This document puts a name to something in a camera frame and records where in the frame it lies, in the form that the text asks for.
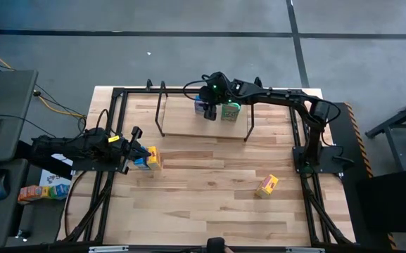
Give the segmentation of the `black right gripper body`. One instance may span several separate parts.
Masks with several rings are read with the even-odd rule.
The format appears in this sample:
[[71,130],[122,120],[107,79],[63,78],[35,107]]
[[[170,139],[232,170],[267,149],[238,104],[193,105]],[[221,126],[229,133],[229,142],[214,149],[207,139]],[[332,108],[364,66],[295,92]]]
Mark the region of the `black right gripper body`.
[[199,90],[199,97],[205,103],[203,116],[205,119],[216,120],[216,106],[226,103],[229,99],[230,81],[222,72],[214,72],[211,75],[203,74],[202,80],[206,83]]

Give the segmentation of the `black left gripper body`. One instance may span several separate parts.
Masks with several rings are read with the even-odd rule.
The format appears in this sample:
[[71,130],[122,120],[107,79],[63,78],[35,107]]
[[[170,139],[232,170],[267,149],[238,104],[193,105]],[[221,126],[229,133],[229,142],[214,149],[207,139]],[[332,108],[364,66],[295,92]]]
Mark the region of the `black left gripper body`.
[[129,163],[141,158],[141,145],[138,143],[137,139],[141,138],[143,131],[138,127],[134,126],[131,132],[131,139],[124,140],[121,149],[121,165],[120,172],[126,174],[129,171]]

